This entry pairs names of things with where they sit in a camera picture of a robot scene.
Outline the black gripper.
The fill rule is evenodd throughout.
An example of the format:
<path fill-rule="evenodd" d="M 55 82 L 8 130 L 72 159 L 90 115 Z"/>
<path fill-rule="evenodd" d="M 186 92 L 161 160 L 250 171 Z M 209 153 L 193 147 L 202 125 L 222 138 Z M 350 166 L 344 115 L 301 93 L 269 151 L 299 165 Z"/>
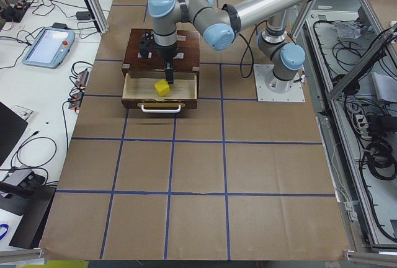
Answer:
<path fill-rule="evenodd" d="M 168 84 L 174 83 L 174 68 L 171 60 L 177 55 L 177 42 L 168 46 L 161 46 L 154 41 L 154 33 L 145 32 L 139 41 L 139 54 L 148 59 L 149 52 L 156 52 L 157 56 L 164 59 L 164 72 Z"/>

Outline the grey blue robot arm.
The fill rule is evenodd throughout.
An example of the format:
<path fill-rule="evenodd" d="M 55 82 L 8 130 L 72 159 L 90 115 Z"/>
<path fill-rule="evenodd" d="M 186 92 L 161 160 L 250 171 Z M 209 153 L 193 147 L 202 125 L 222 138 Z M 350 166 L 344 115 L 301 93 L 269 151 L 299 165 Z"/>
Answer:
<path fill-rule="evenodd" d="M 174 82 L 173 58 L 177 55 L 177 27 L 180 22 L 191 23 L 213 50 L 221 51 L 231 45 L 239 33 L 266 20 L 259 42 L 263 53 L 270 54 L 286 38 L 285 13 L 288 8 L 312 0 L 244 0 L 236 5 L 213 6 L 213 0 L 148 0 L 153 29 L 142 35 L 139 51 L 147 59 L 155 51 L 162 59 L 166 80 Z"/>

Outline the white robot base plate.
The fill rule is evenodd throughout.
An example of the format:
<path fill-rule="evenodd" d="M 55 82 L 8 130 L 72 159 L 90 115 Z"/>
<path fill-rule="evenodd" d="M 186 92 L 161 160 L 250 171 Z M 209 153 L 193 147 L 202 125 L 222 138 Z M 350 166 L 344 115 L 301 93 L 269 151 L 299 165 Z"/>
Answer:
<path fill-rule="evenodd" d="M 255 64 L 254 79 L 256 83 L 257 100 L 259 102 L 304 103 L 305 96 L 296 71 L 291 81 L 278 80 L 273 73 L 273 65 Z"/>

